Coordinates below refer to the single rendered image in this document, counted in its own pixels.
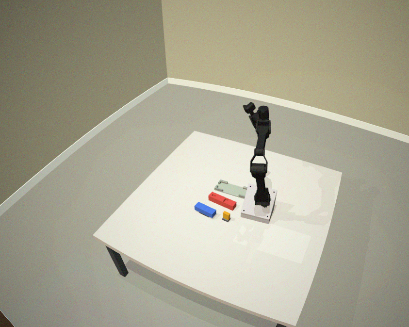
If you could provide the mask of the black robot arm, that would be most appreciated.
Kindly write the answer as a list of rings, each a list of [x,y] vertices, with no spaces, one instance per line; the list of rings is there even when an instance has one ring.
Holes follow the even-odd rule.
[[[258,135],[257,145],[254,149],[254,155],[250,161],[251,176],[256,179],[257,190],[254,195],[255,205],[267,207],[270,205],[269,188],[265,187],[265,176],[267,173],[267,160],[265,157],[265,142],[271,134],[271,121],[269,120],[269,110],[267,106],[260,106],[257,110],[259,120],[256,123],[256,134]],[[256,156],[264,156],[266,163],[252,163]]]

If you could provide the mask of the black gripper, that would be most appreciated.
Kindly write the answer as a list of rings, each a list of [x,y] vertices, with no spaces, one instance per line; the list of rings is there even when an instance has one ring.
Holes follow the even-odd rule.
[[[248,105],[243,105],[243,108],[244,108],[244,110],[245,110],[245,112],[247,114],[250,114],[250,116],[248,116],[248,117],[249,117],[253,127],[256,129],[257,120],[259,120],[260,118],[259,118],[259,113],[258,112],[256,112],[256,113],[253,112],[253,110],[256,109],[254,103],[250,102]]]

